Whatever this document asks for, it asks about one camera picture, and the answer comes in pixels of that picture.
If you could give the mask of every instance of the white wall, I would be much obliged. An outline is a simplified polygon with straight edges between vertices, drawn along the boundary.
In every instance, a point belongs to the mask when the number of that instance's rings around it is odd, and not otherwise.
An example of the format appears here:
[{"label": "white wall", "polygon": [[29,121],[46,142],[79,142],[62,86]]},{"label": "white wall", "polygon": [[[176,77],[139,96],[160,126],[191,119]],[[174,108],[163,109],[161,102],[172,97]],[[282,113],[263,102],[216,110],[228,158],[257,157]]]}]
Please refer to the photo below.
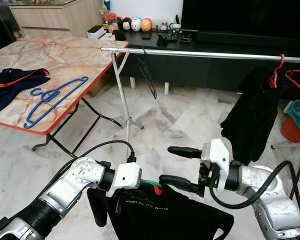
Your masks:
[{"label": "white wall", "polygon": [[110,0],[111,12],[131,19],[152,19],[153,28],[162,22],[172,23],[178,14],[181,20],[183,0]]}]

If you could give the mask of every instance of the metal clothes rack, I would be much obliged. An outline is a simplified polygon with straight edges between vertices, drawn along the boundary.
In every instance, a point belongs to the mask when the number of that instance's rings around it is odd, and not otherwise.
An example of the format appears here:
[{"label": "metal clothes rack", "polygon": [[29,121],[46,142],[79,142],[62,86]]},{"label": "metal clothes rack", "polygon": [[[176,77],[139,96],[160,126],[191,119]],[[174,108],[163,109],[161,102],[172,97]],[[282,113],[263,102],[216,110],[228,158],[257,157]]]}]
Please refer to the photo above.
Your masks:
[{"label": "metal clothes rack", "polygon": [[[237,54],[237,53],[222,53],[222,52],[198,52],[198,51],[173,51],[173,50],[155,50],[155,49],[137,49],[137,48],[114,48],[114,47],[101,47],[101,51],[110,52],[116,82],[118,84],[124,115],[126,119],[126,141],[129,142],[129,133],[131,125],[136,125],[140,128],[144,128],[143,125],[133,121],[132,117],[129,115],[127,101],[125,97],[125,92],[121,85],[120,72],[125,66],[129,54],[149,54],[149,55],[165,55],[165,56],[182,56],[182,57],[197,57],[197,58],[212,58],[212,59],[243,59],[243,60],[264,60],[264,61],[274,61],[280,62],[281,56],[270,56],[270,55],[256,55],[256,54]],[[125,53],[122,63],[119,66],[118,60],[116,58],[117,53]],[[300,57],[289,57],[284,58],[285,63],[299,63]]]}]

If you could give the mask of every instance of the marble table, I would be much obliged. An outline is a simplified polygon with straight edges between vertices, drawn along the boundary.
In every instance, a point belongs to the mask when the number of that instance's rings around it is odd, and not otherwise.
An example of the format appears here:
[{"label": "marble table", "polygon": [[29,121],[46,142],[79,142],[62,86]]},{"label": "marble table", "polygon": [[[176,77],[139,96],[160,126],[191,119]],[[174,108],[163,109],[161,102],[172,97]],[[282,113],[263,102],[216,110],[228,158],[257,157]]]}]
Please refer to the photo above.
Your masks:
[{"label": "marble table", "polygon": [[[108,41],[69,36],[51,37],[29,35],[0,49],[0,72],[6,68],[22,69],[25,71],[44,68],[49,71],[49,77],[51,79],[38,86],[42,92],[55,89],[72,79],[81,78],[83,76],[89,77],[87,82],[29,129],[23,127],[24,123],[26,123],[29,112],[40,101],[41,96],[30,95],[31,89],[21,91],[7,107],[0,111],[0,125],[33,134],[46,135],[46,143],[39,144],[37,147],[48,144],[50,140],[54,141],[57,145],[60,144],[54,138],[54,135],[50,134],[51,131],[72,108],[77,105],[75,111],[78,109],[78,103],[81,99],[88,107],[92,108],[83,96],[103,76],[108,68],[112,66],[111,53],[103,52],[100,48],[126,48],[128,45],[129,43],[125,41]],[[31,120],[34,121],[38,119],[38,117],[77,84],[78,83],[74,82],[63,87],[57,97],[50,102],[42,104],[33,113]],[[91,110],[99,115],[99,117],[104,117],[93,108]],[[72,157],[74,156],[72,152],[68,151],[62,145],[60,147]]]}]

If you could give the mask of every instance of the bottle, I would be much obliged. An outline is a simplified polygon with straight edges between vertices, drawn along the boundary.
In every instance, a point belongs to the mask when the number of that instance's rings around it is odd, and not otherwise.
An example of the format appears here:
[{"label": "bottle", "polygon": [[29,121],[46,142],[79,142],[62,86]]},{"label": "bottle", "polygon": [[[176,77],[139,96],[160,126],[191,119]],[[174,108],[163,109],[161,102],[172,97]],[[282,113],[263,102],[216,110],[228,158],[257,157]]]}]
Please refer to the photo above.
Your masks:
[{"label": "bottle", "polygon": [[106,5],[106,8],[109,10],[110,12],[110,0],[104,0],[104,5]]}]

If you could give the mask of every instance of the wire hanger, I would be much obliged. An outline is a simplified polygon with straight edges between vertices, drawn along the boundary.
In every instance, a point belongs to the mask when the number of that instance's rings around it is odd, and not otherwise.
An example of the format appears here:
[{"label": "wire hanger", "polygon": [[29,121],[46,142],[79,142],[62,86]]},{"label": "wire hanger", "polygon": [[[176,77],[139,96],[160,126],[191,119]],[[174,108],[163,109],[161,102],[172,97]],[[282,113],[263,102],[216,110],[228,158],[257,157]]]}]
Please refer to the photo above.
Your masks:
[{"label": "wire hanger", "polygon": [[295,70],[295,69],[294,70],[288,70],[288,71],[285,72],[285,76],[286,76],[287,79],[289,79],[294,85],[296,85],[300,89],[300,85],[295,80],[292,79],[292,75],[294,73],[299,73],[300,74],[300,70]]},{"label": "wire hanger", "polygon": [[282,66],[284,65],[285,62],[285,55],[284,54],[280,54],[281,56],[281,62],[280,65],[277,66],[274,71],[273,74],[269,76],[269,85],[270,88],[276,88],[277,87],[277,78],[278,78],[278,70],[280,70],[282,68]]}]

